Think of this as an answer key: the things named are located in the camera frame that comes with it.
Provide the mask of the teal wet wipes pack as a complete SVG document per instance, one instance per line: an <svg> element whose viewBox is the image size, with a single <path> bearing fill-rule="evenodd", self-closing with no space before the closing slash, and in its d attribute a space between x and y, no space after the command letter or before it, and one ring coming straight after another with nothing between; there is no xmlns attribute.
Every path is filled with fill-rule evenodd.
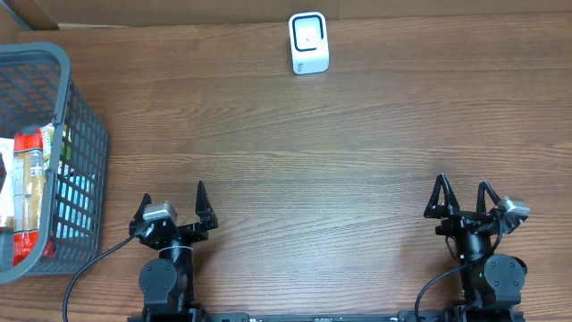
<svg viewBox="0 0 572 322"><path fill-rule="evenodd" d="M63 220L57 224L57 238L86 237L86 231L94 231L92 219L95 201L91 198L94 186L85 176L72 175L69 182L58 188L63 201L58 201L57 215Z"/></svg>

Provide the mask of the orange spaghetti package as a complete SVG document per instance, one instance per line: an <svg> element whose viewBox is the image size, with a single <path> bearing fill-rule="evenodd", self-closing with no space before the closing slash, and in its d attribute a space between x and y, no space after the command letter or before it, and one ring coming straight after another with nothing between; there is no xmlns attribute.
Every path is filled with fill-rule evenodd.
<svg viewBox="0 0 572 322"><path fill-rule="evenodd" d="M20 264L38 241L43 189L46 183L43 137L19 132L13 148L13 266Z"/></svg>

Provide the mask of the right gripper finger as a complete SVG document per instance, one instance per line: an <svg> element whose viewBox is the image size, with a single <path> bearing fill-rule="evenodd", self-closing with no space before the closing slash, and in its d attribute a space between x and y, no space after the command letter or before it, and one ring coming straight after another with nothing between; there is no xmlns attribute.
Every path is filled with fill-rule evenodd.
<svg viewBox="0 0 572 322"><path fill-rule="evenodd" d="M485 195L488 195L490 197L494 205L496 205L501 200L499 195L486 180L481 181L478 185L478 191L477 191L476 212L478 214L487 213Z"/></svg>
<svg viewBox="0 0 572 322"><path fill-rule="evenodd" d="M448 218L460 211L456 196L446 174L438 174L431 197L425 208L425 218Z"/></svg>

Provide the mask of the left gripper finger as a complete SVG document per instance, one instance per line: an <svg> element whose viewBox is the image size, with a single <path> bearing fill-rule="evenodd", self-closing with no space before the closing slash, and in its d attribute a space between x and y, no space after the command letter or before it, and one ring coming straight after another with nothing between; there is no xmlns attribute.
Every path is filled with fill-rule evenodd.
<svg viewBox="0 0 572 322"><path fill-rule="evenodd" d="M198 182L195 214L199 217L202 225L216 225L217 216L206 193L206 187L202 181Z"/></svg>
<svg viewBox="0 0 572 322"><path fill-rule="evenodd" d="M138 210L136 211L136 213L133 217L134 223L140 223L143 221L143 215L144 215L145 209L146 209L147 205L149 205L151 203L152 203L151 196L148 193L145 193L141 202L140 202Z"/></svg>

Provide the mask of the white cream tube gold cap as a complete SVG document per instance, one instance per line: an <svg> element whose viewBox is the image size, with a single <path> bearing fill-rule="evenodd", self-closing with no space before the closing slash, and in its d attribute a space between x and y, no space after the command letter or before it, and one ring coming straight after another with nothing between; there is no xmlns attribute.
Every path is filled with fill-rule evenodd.
<svg viewBox="0 0 572 322"><path fill-rule="evenodd" d="M13 229L13 139L1 139L1 227Z"/></svg>

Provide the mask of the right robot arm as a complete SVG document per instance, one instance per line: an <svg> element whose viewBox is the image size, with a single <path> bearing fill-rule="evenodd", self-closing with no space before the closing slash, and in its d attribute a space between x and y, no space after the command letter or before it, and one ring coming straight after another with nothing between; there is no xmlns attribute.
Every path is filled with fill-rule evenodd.
<svg viewBox="0 0 572 322"><path fill-rule="evenodd" d="M436 276L419 292L414 304L416 321L523 321L514 307L521 301L527 265L517 257L498 254L504 236L513 233L529 217L530 207L522 199L500 197L483 180L477 189L474 211L460 208L445 174L438 174L424 217L439 219L435 233L454 241L450 255L457 266ZM461 301L435 313L422 312L421 300L430 287L458 274Z"/></svg>

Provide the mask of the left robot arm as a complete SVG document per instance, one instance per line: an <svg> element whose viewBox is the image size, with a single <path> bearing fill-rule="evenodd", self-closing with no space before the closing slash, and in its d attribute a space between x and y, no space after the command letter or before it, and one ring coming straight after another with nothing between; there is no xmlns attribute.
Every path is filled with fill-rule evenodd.
<svg viewBox="0 0 572 322"><path fill-rule="evenodd" d="M218 227L218 218L208 200L203 182L198 183L195 203L197 222L178 225L178 215L168 201L154 204L145 194L130 222L130 236L158 252L139 273L139 288L144 295L140 315L129 322L207 322L211 318L195 302L193 245L208 239Z"/></svg>

